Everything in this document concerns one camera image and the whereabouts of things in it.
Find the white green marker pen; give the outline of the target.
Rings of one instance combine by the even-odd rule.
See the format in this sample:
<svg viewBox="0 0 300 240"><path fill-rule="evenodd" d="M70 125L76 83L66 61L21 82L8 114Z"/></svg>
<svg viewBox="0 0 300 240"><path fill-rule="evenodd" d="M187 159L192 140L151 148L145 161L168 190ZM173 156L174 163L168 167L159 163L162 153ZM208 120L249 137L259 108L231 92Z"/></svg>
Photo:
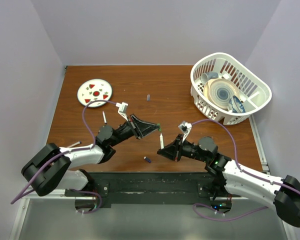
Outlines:
<svg viewBox="0 0 300 240"><path fill-rule="evenodd" d="M160 133L159 135L159 141L160 141L160 148L163 149L165 145L164 145L164 137L162 133Z"/></svg>

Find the blue pen cap with clip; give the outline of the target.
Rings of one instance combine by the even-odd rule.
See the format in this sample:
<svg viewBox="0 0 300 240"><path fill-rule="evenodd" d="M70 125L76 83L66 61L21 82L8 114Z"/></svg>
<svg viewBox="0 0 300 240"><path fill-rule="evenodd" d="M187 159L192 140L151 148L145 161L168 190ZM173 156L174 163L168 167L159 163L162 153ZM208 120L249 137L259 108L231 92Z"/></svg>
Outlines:
<svg viewBox="0 0 300 240"><path fill-rule="evenodd" d="M151 162L152 162L151 159L148 158L148 157L146 157L146 156L145 156L143 159L144 159L146 162L148 162L148 163L151 163Z"/></svg>

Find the white blue marker pen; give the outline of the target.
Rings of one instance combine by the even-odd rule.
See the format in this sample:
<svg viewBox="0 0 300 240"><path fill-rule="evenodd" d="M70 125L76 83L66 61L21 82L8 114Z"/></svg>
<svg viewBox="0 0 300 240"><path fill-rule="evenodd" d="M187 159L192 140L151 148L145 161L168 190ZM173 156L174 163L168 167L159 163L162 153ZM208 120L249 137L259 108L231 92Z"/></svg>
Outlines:
<svg viewBox="0 0 300 240"><path fill-rule="evenodd" d="M105 111L102 111L102 117L103 117L103 122L104 122L104 124L106 125L108 122L107 122L107 118L106 118L106 113L105 113Z"/></svg>

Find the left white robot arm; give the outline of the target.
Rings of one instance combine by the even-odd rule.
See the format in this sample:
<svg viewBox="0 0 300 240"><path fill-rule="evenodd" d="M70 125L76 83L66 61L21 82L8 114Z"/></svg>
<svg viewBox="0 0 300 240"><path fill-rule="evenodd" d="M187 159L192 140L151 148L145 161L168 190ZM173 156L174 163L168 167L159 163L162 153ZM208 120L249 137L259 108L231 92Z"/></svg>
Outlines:
<svg viewBox="0 0 300 240"><path fill-rule="evenodd" d="M135 137L140 140L160 129L158 123L139 119L134 114L117 129L102 126L93 144L83 147L58 147L55 143L46 144L21 170L34 191L45 196L53 190L67 189L62 179L71 176L68 169L88 164L103 164L116 153L114 146Z"/></svg>

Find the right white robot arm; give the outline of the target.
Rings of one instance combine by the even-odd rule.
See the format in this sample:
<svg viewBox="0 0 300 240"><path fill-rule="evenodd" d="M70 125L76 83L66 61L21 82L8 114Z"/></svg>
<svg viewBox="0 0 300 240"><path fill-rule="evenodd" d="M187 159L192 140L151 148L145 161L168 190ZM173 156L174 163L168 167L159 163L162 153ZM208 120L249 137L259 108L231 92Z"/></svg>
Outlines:
<svg viewBox="0 0 300 240"><path fill-rule="evenodd" d="M213 192L220 197L227 193L253 200L272 209L287 224L300 228L300 182L293 176L268 175L221 154L211 137L202 137L197 144L179 134L157 154L172 161L187 157L205 163L205 170L215 178Z"/></svg>

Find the white watermelon pattern plate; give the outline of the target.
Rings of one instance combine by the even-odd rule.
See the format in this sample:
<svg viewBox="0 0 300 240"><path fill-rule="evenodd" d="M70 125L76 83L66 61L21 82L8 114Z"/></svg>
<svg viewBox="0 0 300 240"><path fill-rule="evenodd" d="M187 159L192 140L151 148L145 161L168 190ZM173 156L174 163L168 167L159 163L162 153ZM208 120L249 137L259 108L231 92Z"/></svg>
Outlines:
<svg viewBox="0 0 300 240"><path fill-rule="evenodd" d="M98 100L109 101L112 95L110 83L98 78L84 82L77 91L77 99L83 106Z"/></svg>

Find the beige stacked plates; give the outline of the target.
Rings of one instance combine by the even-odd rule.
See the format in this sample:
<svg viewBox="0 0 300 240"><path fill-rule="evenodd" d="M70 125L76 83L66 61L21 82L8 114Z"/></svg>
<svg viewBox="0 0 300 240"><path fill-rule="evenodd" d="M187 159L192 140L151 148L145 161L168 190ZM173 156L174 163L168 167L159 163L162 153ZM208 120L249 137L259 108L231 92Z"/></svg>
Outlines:
<svg viewBox="0 0 300 240"><path fill-rule="evenodd" d="M233 96L240 97L240 90L224 78L210 79L203 88L203 95L220 109L228 109L228 101Z"/></svg>

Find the blue white patterned bowl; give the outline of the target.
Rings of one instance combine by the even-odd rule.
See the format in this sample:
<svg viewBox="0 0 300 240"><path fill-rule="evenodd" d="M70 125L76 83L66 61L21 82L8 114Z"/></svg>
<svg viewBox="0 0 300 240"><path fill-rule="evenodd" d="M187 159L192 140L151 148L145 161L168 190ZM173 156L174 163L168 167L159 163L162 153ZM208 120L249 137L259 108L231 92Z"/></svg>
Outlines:
<svg viewBox="0 0 300 240"><path fill-rule="evenodd" d="M232 113L245 113L246 110L241 103L240 99L237 96L233 96L232 98L229 99L228 101L228 106L227 106L228 111Z"/></svg>

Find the grey blue cup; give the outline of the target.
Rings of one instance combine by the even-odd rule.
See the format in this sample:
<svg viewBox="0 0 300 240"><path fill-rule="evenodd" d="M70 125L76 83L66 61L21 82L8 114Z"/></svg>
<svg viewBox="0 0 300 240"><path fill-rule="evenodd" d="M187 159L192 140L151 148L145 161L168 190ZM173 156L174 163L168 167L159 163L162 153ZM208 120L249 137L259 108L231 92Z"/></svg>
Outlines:
<svg viewBox="0 0 300 240"><path fill-rule="evenodd" d="M219 74L217 72L210 71L202 73L202 75L200 76L200 81L203 85L205 85L209 80L218 78Z"/></svg>

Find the white plastic dish basket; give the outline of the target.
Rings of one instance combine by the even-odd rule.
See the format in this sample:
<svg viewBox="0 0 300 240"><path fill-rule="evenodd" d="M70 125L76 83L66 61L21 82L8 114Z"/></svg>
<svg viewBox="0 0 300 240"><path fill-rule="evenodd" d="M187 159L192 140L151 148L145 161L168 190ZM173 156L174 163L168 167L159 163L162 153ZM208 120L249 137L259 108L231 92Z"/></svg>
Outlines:
<svg viewBox="0 0 300 240"><path fill-rule="evenodd" d="M238 60L216 52L200 59L190 72L194 105L226 126L243 122L272 99L270 87Z"/></svg>

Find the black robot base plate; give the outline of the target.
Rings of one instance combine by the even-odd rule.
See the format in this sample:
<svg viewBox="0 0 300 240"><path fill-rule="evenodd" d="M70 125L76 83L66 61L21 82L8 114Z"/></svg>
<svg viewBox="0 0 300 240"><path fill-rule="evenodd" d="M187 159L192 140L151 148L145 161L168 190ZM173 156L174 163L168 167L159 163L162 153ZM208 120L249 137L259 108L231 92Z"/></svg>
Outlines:
<svg viewBox="0 0 300 240"><path fill-rule="evenodd" d="M91 172L93 191L101 196L65 191L75 198L77 209L91 210L95 203L110 208L113 204L211 206L227 212L232 196L217 186L217 180L206 172Z"/></svg>

